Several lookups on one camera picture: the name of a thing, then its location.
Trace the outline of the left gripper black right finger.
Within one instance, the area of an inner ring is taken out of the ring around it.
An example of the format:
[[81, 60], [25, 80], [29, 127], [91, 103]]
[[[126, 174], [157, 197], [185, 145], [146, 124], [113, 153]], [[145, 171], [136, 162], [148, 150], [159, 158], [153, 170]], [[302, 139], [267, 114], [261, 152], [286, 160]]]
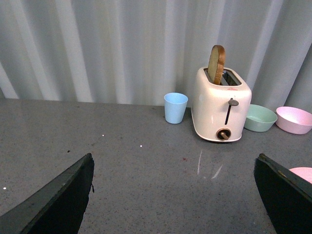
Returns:
[[261, 153], [254, 164], [255, 182], [278, 234], [312, 232], [312, 184]]

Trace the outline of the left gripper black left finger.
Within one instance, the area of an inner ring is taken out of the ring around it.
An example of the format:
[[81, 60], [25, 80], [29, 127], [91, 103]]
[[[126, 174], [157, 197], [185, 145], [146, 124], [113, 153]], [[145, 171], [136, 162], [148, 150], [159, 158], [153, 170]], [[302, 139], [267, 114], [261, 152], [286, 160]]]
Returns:
[[77, 234], [93, 190], [94, 160], [83, 156], [0, 217], [2, 234]]

